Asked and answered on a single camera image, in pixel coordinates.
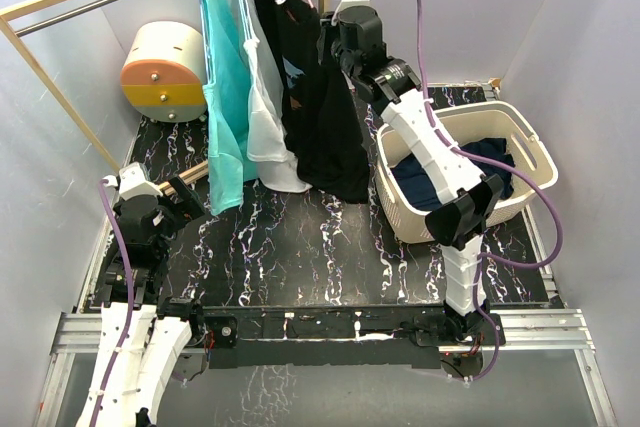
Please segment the black t shirt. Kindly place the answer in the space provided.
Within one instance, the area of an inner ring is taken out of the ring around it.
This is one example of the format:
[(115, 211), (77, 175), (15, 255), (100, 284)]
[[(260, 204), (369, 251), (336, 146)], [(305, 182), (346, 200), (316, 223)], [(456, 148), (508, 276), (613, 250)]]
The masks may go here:
[(298, 177), (344, 202), (367, 202), (368, 155), (351, 91), (336, 62), (318, 61), (320, 14), (303, 0), (254, 4), (283, 83), (285, 143)]

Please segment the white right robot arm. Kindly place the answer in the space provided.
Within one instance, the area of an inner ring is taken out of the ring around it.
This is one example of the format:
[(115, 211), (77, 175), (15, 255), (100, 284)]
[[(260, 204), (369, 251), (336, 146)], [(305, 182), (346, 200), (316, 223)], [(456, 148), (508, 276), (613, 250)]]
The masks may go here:
[(430, 109), (426, 87), (409, 64), (388, 55), (382, 21), (373, 8), (325, 13), (320, 28), (320, 64), (335, 62), (342, 69), (357, 96), (401, 137), (436, 191), (441, 205), (424, 224), (444, 260), (444, 331), (457, 343), (469, 343), (487, 315), (479, 255), (502, 181), (455, 153)]

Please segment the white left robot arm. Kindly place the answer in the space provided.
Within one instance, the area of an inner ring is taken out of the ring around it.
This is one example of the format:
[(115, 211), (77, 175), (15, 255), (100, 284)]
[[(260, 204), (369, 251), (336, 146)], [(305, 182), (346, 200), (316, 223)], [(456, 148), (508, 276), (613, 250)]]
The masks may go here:
[(182, 180), (171, 184), (178, 203), (155, 192), (103, 204), (116, 251), (104, 273), (100, 342), (79, 426), (156, 425), (181, 352), (205, 337), (195, 301), (158, 299), (170, 238), (204, 212)]

